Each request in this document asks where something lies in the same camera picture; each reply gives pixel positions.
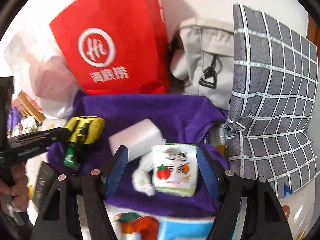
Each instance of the white glove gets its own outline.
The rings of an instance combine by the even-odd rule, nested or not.
[[[132,174],[132,185],[135,191],[145,193],[148,196],[153,196],[155,190],[151,184],[148,172],[138,169]]]
[[[153,166],[153,155],[152,151],[150,151],[147,154],[141,156],[137,170],[144,170],[149,172],[153,169]]]

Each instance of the finger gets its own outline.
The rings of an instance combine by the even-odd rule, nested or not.
[[[10,187],[0,179],[0,193],[9,195],[10,194]]]
[[[14,181],[22,178],[26,174],[26,168],[23,164],[20,164],[19,167],[12,173]]]
[[[28,189],[26,187],[25,194],[21,194],[12,200],[12,206],[14,208],[19,209],[21,212],[25,212],[27,211],[28,204],[29,204]]]
[[[19,196],[25,193],[28,184],[28,177],[24,175],[22,178],[16,180],[16,184],[11,187],[11,196]]]

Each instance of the gray checkered pillow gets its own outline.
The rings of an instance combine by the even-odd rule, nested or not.
[[[317,50],[276,19],[235,4],[235,70],[226,123],[230,167],[265,176],[278,198],[318,173],[308,136],[317,87]]]

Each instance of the purple cloth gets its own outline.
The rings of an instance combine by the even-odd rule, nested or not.
[[[22,120],[22,115],[15,107],[11,107],[8,113],[7,126],[8,129],[13,129]]]
[[[87,145],[84,154],[87,160],[80,174],[99,168],[111,158],[108,137],[149,118],[162,132],[168,143],[201,144],[209,128],[224,123],[227,111],[215,107],[209,99],[185,95],[102,95],[83,96],[78,93],[72,116],[99,116],[105,119],[100,143]],[[207,145],[214,159],[225,168],[227,162],[212,146]],[[48,160],[59,173],[71,174],[63,165],[65,147],[57,143],[50,147]],[[219,203],[212,200],[199,173],[196,193],[193,197],[179,197],[160,192],[152,197],[136,192],[132,187],[131,175],[138,167],[139,160],[127,164],[117,191],[107,203],[124,208],[140,210],[155,215],[172,217],[207,217],[215,215]]]

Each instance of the wooden door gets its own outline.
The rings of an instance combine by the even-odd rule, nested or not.
[[[320,55],[320,30],[309,15],[309,25],[307,39],[317,46],[318,49],[318,59]]]

